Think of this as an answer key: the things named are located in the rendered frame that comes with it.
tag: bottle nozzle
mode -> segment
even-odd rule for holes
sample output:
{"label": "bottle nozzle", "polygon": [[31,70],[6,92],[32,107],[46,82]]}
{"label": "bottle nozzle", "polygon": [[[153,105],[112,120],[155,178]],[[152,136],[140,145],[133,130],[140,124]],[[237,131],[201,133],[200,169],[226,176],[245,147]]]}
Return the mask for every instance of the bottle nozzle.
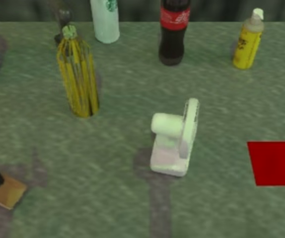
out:
{"label": "bottle nozzle", "polygon": [[264,11],[260,8],[255,8],[253,10],[252,18],[264,20]]}

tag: yellow bottle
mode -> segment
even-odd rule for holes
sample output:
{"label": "yellow bottle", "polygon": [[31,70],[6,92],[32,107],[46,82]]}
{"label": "yellow bottle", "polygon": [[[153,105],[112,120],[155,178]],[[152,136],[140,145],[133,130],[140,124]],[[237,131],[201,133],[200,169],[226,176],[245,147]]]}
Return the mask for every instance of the yellow bottle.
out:
{"label": "yellow bottle", "polygon": [[252,66],[264,31],[263,19],[263,10],[256,8],[252,16],[244,21],[233,58],[235,67],[248,69]]}

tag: table surface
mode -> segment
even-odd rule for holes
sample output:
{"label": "table surface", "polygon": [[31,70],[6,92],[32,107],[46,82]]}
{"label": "table surface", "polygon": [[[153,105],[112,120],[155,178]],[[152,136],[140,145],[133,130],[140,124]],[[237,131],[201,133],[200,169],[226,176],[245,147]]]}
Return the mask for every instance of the table surface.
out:
{"label": "table surface", "polygon": [[[285,237],[285,187],[255,186],[246,146],[285,140],[285,23],[266,23],[244,71],[230,60],[240,25],[190,23],[183,62],[167,67],[158,23],[121,23],[111,45],[77,23],[102,81],[99,114],[80,119],[56,62],[57,25],[0,23],[0,166],[25,165],[31,177],[37,156],[48,178],[0,237]],[[182,114],[190,97],[201,107],[189,171],[153,174],[152,115]]]}

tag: yellow whisk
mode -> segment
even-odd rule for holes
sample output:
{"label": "yellow whisk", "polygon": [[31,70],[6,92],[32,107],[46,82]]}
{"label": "yellow whisk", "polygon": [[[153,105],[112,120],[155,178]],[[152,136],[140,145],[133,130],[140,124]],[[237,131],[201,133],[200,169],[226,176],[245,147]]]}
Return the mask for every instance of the yellow whisk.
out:
{"label": "yellow whisk", "polygon": [[90,46],[75,26],[65,26],[62,33],[57,60],[70,108],[79,117],[92,116],[98,112],[99,100]]}

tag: red square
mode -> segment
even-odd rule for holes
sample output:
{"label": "red square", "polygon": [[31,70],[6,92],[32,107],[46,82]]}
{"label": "red square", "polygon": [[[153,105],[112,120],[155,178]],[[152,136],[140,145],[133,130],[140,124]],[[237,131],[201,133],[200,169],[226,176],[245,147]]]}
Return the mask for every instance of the red square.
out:
{"label": "red square", "polygon": [[257,186],[285,186],[285,141],[247,142]]}

